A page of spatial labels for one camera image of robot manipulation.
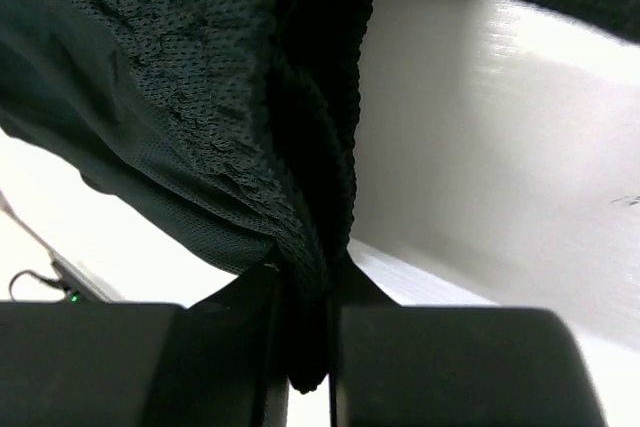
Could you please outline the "black shorts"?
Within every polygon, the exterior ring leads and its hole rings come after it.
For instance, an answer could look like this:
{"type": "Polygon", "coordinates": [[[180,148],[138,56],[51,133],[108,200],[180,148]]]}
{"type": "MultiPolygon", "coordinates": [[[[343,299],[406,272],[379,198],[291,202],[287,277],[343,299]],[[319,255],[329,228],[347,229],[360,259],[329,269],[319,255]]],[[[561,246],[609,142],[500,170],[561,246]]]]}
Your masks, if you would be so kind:
{"type": "MultiPolygon", "coordinates": [[[[639,39],[639,0],[523,0],[639,39]]],[[[373,0],[1,0],[1,126],[204,261],[289,275],[287,374],[327,373],[323,310],[356,198],[373,0]]]]}

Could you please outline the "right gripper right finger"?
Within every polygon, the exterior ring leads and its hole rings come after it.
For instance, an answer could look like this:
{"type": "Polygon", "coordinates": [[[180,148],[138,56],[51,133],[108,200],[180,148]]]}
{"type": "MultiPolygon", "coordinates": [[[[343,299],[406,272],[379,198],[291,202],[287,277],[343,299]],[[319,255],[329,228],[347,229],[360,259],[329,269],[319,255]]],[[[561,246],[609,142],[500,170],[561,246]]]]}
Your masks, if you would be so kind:
{"type": "Polygon", "coordinates": [[[402,306],[349,256],[331,272],[335,426],[601,426],[577,343],[535,308],[402,306]]]}

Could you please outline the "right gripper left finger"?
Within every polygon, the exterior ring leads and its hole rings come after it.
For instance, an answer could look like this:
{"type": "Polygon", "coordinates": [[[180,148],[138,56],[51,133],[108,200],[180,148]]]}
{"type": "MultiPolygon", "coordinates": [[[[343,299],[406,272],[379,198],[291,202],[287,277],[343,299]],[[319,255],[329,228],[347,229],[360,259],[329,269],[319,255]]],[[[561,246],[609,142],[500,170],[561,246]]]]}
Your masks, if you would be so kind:
{"type": "Polygon", "coordinates": [[[282,426],[281,282],[253,268],[191,308],[5,303],[5,426],[282,426]]]}

